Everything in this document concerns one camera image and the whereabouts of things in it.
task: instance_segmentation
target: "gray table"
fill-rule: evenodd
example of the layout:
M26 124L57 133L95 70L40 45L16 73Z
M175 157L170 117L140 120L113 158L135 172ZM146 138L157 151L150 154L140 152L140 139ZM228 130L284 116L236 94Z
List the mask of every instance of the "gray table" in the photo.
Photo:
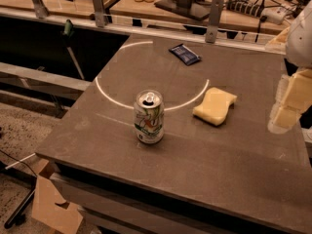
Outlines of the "gray table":
M184 42L203 58L187 67L168 51L179 43L131 35L38 148L37 155L60 167L201 209L287 232L312 233L312 171L300 127L285 135L273 135L266 128L277 83L285 72L283 57ZM207 79L210 87L238 96L219 127L192 116L192 108L203 97L171 110L195 98ZM133 126L133 102L144 89L164 96L165 136L155 145L139 142ZM148 221L129 220L122 211L114 215L106 211L108 203L102 205L98 198L97 203L90 203L90 195L104 199L107 194L79 180L69 179L61 169L55 175L57 183L71 186L63 189L63 196L89 209L97 220L106 215L124 224L130 221L127 228L136 229L133 233L144 233L135 225L154 233L177 233ZM91 194L76 199L75 195L84 191ZM178 228L184 233L207 231L204 223L202 227L198 221L196 224L188 229L191 224L180 222Z

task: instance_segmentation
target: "black monitor base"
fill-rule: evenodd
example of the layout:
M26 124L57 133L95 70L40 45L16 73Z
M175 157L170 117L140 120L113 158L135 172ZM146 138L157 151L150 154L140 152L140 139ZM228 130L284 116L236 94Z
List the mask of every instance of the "black monitor base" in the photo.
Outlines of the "black monitor base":
M185 9L177 6L175 0L161 0L154 3L154 5L163 10L170 11L194 20L204 20L209 16L211 12L210 7L199 5L196 3L192 3L190 9Z

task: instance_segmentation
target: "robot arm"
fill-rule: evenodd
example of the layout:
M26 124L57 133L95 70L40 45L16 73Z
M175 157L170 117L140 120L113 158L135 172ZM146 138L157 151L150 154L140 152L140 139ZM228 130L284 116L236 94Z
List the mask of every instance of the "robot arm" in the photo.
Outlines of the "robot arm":
M290 130L312 105L312 2L291 25L286 58L299 69L292 76L282 76L268 129L274 134Z

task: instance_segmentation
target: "monitor stand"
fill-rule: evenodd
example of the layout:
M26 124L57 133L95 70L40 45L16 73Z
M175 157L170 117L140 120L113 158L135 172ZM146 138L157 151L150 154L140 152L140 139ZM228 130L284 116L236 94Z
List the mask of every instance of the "monitor stand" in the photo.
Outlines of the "monitor stand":
M193 0L161 0L154 3L154 5L194 20L204 20L211 12L210 7L196 4Z

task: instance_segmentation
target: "blue black packet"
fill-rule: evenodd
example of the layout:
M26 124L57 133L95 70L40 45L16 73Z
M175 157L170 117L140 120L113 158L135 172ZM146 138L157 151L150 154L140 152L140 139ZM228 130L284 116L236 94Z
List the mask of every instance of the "blue black packet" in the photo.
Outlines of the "blue black packet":
M185 65L189 66L201 59L198 55L192 52L183 44L179 44L173 48L170 48L169 51L173 53L176 57L181 59Z

